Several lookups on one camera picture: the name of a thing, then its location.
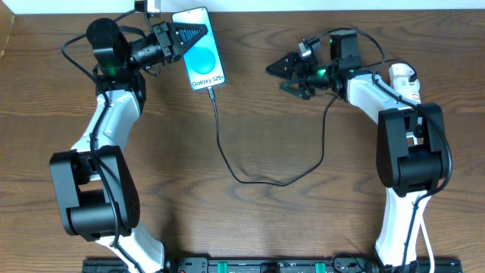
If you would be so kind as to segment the blue screen Samsung smartphone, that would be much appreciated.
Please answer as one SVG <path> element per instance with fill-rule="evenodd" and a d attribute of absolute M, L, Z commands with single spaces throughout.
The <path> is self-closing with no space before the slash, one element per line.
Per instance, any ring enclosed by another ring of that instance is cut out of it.
<path fill-rule="evenodd" d="M 204 24 L 208 28 L 208 33 L 183 56 L 190 87 L 201 90 L 225 83 L 226 77 L 207 8 L 174 13 L 172 20 L 176 23 Z"/>

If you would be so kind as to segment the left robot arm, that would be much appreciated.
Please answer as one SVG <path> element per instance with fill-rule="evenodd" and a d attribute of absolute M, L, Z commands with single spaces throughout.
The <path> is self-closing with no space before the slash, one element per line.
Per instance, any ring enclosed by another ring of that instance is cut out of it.
<path fill-rule="evenodd" d="M 142 72 L 180 60 L 207 34 L 204 24 L 174 22 L 145 34 L 109 18 L 94 20 L 83 34 L 98 62 L 88 75 L 96 110 L 81 138 L 53 154 L 49 167 L 65 231 L 106 246 L 130 272 L 178 270 L 140 221 L 139 195 L 123 154 L 146 102 Z"/>

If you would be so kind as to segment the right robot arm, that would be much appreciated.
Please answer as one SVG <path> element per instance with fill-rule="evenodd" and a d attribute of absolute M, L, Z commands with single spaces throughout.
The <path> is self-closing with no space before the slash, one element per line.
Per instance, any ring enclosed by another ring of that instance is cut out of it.
<path fill-rule="evenodd" d="M 374 269 L 380 272 L 436 272 L 435 261 L 418 261 L 416 241 L 425 234 L 424 209 L 443 190 L 452 173 L 452 155 L 446 139 L 443 112 L 435 103 L 422 103 L 417 71 L 406 61 L 394 61 L 390 82 L 378 71 L 381 62 L 363 65 L 358 38 L 363 32 L 342 27 L 326 32 L 330 63 L 319 62 L 319 36 L 299 43 L 267 66 L 271 76 L 283 79 L 280 89 L 308 100 L 319 89 L 331 89 L 337 98 L 361 109 L 377 125 L 376 167 L 386 187 L 383 225 L 374 245 Z"/>

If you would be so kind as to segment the white USB charger adapter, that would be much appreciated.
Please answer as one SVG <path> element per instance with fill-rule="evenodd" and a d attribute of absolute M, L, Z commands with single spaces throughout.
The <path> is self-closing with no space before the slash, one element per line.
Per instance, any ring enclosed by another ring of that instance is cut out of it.
<path fill-rule="evenodd" d="M 417 73 L 408 64 L 396 63 L 389 68 L 391 87 L 397 92 L 409 91 L 416 93 L 420 83 Z"/>

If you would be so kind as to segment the white power strip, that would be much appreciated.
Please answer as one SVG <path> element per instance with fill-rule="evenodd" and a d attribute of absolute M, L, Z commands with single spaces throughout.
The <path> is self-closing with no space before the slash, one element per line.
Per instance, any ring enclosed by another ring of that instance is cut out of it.
<path fill-rule="evenodd" d="M 411 102 L 416 102 L 418 104 L 421 103 L 421 96 L 420 96 L 420 82 L 416 80 L 414 82 L 409 82 L 406 79 L 395 79 L 391 83 L 391 87 L 404 99 L 407 99 Z"/>

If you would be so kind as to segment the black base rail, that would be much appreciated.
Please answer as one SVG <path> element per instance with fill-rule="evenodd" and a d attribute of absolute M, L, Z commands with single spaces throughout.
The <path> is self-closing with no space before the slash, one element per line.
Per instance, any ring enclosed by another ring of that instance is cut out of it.
<path fill-rule="evenodd" d="M 377 263 L 363 257 L 337 256 L 332 259 L 297 260 L 257 260 L 257 259 L 206 259 L 202 257 L 180 258 L 177 265 L 164 271 L 177 273 L 331 273 L 331 272 L 399 272 L 398 269 L 381 271 Z M 81 272 L 130 272 L 121 260 L 87 259 L 83 261 Z M 428 258 L 418 260 L 414 272 L 430 272 Z M 435 260 L 434 272 L 462 273 L 459 259 Z"/>

